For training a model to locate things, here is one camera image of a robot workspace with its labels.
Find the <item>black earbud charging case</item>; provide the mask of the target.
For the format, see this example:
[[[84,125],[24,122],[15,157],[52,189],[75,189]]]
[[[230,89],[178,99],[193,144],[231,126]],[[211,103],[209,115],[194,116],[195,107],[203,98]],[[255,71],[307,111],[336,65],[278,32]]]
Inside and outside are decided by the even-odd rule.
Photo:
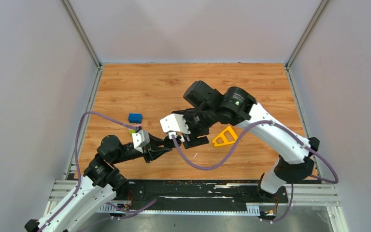
[[[176,136],[166,136],[164,138],[164,147],[167,147],[167,148],[176,148],[176,145],[177,146],[181,146],[182,145],[182,137],[179,136],[179,135],[176,135]]]

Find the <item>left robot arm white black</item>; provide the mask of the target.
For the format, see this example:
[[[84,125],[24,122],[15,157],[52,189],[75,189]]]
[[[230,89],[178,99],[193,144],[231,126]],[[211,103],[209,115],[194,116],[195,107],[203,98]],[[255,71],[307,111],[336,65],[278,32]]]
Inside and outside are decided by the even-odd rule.
[[[159,139],[146,131],[133,134],[133,141],[123,144],[115,135],[105,136],[97,153],[77,184],[46,216],[25,224],[28,232],[76,232],[103,205],[128,195],[128,180],[115,166],[143,158],[150,163],[181,145],[179,137]]]

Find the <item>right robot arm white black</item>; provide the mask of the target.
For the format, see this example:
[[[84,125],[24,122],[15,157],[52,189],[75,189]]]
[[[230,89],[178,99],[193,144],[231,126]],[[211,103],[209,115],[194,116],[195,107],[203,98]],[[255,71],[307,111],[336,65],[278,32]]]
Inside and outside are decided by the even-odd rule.
[[[173,111],[160,120],[164,133],[184,148],[207,144],[209,129],[216,123],[237,126],[243,131],[237,140],[250,132],[278,153],[275,165],[264,173],[257,187],[257,197],[268,202],[287,183],[301,181],[312,175],[319,140],[305,138],[281,124],[248,92],[230,87],[222,94],[203,81],[194,82],[183,98],[192,108]]]

